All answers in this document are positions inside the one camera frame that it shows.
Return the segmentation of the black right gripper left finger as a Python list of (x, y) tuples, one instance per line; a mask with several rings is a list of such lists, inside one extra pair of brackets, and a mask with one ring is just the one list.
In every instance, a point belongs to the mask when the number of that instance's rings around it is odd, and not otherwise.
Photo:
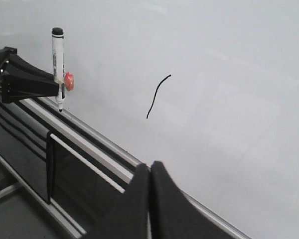
[(148, 207), (150, 172), (145, 164), (136, 167), (125, 192), (96, 225), (87, 239), (146, 239), (148, 237)]

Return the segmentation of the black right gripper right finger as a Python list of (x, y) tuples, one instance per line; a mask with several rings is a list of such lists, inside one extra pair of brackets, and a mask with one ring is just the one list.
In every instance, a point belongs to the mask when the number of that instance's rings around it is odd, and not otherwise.
[(153, 239), (232, 238), (186, 199), (160, 161), (150, 169), (149, 216)]

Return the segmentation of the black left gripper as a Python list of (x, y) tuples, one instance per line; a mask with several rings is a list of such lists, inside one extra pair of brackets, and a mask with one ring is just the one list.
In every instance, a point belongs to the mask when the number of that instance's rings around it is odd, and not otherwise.
[(29, 64), (17, 55), (17, 49), (0, 49), (0, 95), (3, 103), (57, 96), (59, 84), (54, 76)]

